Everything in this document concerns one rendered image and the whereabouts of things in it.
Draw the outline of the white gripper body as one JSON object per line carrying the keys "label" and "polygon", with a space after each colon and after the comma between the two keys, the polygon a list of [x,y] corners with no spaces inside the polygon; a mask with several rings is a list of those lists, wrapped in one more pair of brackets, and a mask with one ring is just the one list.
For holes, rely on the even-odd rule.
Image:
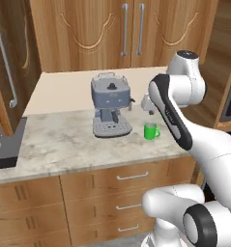
{"label": "white gripper body", "polygon": [[155,113],[158,110],[156,105],[151,101],[148,94],[145,94],[144,97],[142,98],[141,108],[144,111],[148,111],[148,112],[152,112],[152,113]]}

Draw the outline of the green mug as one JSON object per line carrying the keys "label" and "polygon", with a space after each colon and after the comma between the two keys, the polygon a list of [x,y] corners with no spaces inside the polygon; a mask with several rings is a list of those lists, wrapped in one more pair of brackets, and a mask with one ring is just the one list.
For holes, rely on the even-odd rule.
{"label": "green mug", "polygon": [[144,124],[144,138],[147,140],[153,140],[160,136],[160,130],[155,123]]}

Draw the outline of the tall wooden oven cabinet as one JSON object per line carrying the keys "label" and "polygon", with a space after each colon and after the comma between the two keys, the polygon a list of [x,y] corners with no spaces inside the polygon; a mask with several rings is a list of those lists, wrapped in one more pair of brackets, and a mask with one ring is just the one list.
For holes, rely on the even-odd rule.
{"label": "tall wooden oven cabinet", "polygon": [[219,129],[219,130],[231,131],[231,121],[223,122],[220,119],[221,118],[221,114],[223,112],[223,109],[225,108],[225,103],[226,103],[226,100],[228,98],[228,95],[229,95],[229,92],[230,92],[230,88],[231,88],[231,69],[230,69],[230,72],[229,72],[227,83],[226,83],[226,86],[225,86],[225,89],[224,89],[223,96],[221,98],[220,106],[218,108],[216,120],[215,120],[215,123],[214,123],[214,128]]}

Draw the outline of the open wooden cabinet door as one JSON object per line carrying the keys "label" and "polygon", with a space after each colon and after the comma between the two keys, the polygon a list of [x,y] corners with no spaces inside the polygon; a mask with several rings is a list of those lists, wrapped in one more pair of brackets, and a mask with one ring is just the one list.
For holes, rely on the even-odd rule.
{"label": "open wooden cabinet door", "polygon": [[0,0],[0,32],[17,94],[13,98],[0,49],[0,124],[13,135],[42,74],[29,0]]}

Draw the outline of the grey espresso coffee machine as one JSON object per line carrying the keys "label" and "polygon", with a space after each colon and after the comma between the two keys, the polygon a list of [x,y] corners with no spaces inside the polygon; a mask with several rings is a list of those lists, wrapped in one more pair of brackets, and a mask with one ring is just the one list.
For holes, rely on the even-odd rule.
{"label": "grey espresso coffee machine", "polygon": [[114,72],[99,73],[92,78],[91,95],[95,107],[93,133],[98,138],[121,137],[132,127],[120,109],[130,106],[130,86],[125,76]]}

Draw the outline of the wooden drawer front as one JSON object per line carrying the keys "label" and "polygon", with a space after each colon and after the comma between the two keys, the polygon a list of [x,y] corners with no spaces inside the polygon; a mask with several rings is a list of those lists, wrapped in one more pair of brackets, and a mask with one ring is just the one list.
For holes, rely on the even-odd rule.
{"label": "wooden drawer front", "polygon": [[67,228],[64,206],[36,206],[0,213],[0,240],[58,232]]}
{"label": "wooden drawer front", "polygon": [[0,184],[0,212],[62,203],[58,177]]}
{"label": "wooden drawer front", "polygon": [[[130,164],[89,172],[72,173],[60,177],[63,193],[79,199],[122,193],[141,188],[154,188],[190,182],[195,162],[190,156],[162,161]],[[144,178],[117,180],[117,176],[129,177],[144,174]]]}
{"label": "wooden drawer front", "polygon": [[[139,228],[133,231],[119,233],[118,228],[130,228],[139,224]],[[91,225],[72,225],[70,233],[73,246],[81,246],[121,238],[123,236],[136,235],[150,232],[154,225],[154,219],[150,217],[133,216],[122,220],[112,220]]]}
{"label": "wooden drawer front", "polygon": [[67,230],[23,238],[1,240],[0,247],[71,247]]}
{"label": "wooden drawer front", "polygon": [[66,211],[71,225],[91,225],[102,222],[120,220],[132,216],[146,216],[141,207],[117,210],[115,206],[141,204],[142,195],[147,188],[131,190],[96,197],[74,199],[64,194]]}

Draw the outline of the black hob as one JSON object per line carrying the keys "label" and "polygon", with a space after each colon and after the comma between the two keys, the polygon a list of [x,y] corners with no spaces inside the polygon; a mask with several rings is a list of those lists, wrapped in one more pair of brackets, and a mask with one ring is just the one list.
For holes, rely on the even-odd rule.
{"label": "black hob", "polygon": [[27,119],[22,118],[13,136],[5,136],[0,125],[0,169],[16,166]]}

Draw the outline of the wooden wall cabinet door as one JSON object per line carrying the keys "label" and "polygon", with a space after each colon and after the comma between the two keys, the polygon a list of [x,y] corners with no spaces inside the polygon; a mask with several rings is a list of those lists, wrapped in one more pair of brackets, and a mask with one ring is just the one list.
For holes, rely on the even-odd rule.
{"label": "wooden wall cabinet door", "polygon": [[[129,4],[127,56],[121,56]],[[45,72],[130,66],[133,0],[30,0]]]}
{"label": "wooden wall cabinet door", "polygon": [[[142,53],[137,55],[141,10],[145,4]],[[131,66],[165,67],[178,50],[205,61],[218,0],[134,0]]]}

